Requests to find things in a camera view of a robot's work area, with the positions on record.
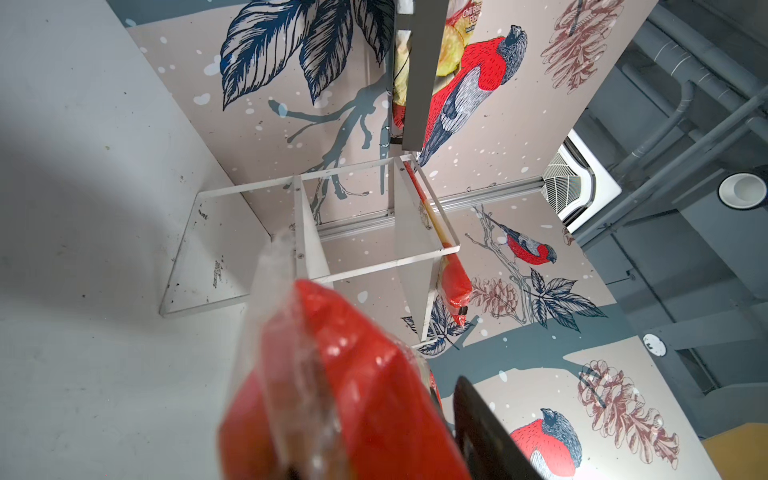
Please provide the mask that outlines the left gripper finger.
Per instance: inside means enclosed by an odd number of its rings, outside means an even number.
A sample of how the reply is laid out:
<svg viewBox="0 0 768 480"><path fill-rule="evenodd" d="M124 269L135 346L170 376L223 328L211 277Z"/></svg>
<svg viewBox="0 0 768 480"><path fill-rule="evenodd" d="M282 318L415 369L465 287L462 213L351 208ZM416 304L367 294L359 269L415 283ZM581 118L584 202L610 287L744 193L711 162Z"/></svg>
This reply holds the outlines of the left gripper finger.
<svg viewBox="0 0 768 480"><path fill-rule="evenodd" d="M472 479L542 479L464 376L456 382L453 407L456 443Z"/></svg>

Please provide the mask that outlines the red spaghetti bag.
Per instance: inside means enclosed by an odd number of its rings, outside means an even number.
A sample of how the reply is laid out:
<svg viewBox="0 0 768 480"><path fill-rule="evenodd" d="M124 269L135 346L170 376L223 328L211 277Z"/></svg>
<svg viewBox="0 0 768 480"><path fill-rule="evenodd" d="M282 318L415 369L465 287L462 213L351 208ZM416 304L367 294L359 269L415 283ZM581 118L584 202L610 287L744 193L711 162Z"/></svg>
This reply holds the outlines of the red spaghetti bag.
<svg viewBox="0 0 768 480"><path fill-rule="evenodd" d="M426 364L298 276L295 235L259 254L217 432L226 479L465 479Z"/></svg>
<svg viewBox="0 0 768 480"><path fill-rule="evenodd" d="M435 216L435 212L431 207L427 197L419 184L413 168L405 163L405 170L408 173L417 194L421 200L424 210L434 227L439 240L444 248L452 247L447 235L438 223L438 219ZM448 312L452 316L453 320L460 326L464 327L467 323L468 306L472 296L472 283L458 257L453 253L446 255L441 260L441 268L439 274L440 291L443 298L443 304L446 306Z"/></svg>

